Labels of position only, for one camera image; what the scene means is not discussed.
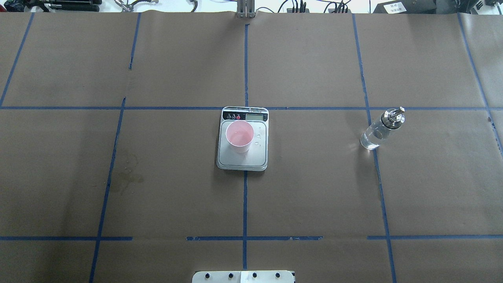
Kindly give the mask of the pink plastic cup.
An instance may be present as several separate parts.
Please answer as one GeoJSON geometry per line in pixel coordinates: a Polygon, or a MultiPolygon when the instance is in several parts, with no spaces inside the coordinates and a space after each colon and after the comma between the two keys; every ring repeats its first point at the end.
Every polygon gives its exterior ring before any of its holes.
{"type": "Polygon", "coordinates": [[[253,126],[249,122],[233,121],[225,131],[225,138],[234,152],[244,154],[249,150],[254,134],[253,126]]]}

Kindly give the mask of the clear glass sauce bottle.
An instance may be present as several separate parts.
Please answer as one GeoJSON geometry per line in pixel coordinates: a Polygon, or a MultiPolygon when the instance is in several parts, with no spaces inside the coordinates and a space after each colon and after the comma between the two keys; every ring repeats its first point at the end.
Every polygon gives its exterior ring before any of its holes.
{"type": "Polygon", "coordinates": [[[367,127],[360,144],[367,150],[375,150],[394,134],[405,122],[405,108],[389,108],[367,127]]]}

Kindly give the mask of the silver digital kitchen scale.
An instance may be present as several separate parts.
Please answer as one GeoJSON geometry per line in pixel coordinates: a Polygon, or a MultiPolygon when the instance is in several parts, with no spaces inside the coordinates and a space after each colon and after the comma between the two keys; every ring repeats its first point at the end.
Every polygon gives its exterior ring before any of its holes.
{"type": "Polygon", "coordinates": [[[268,165],[269,111],[259,107],[224,107],[221,112],[216,164],[221,169],[264,171],[268,165]],[[233,121],[247,121],[254,129],[249,150],[236,153],[225,138],[225,131],[233,121]]]}

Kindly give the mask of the black box with label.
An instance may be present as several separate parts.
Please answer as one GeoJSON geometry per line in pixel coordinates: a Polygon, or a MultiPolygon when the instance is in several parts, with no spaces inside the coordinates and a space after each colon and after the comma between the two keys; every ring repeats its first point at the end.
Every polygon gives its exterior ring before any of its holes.
{"type": "Polygon", "coordinates": [[[435,0],[389,0],[376,5],[372,14],[435,14],[435,0]]]}

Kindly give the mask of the black folded tripod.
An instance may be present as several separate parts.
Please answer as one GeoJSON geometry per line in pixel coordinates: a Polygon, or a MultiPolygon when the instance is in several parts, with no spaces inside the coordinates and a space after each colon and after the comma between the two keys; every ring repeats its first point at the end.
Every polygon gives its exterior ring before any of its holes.
{"type": "Polygon", "coordinates": [[[23,0],[24,6],[50,11],[99,11],[102,0],[23,0]]]}

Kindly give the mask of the aluminium frame post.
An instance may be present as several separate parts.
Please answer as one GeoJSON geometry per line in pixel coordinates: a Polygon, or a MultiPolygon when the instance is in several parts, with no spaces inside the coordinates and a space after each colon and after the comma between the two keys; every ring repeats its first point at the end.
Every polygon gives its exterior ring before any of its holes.
{"type": "Polygon", "coordinates": [[[237,18],[255,18],[255,0],[236,0],[237,18]]]}

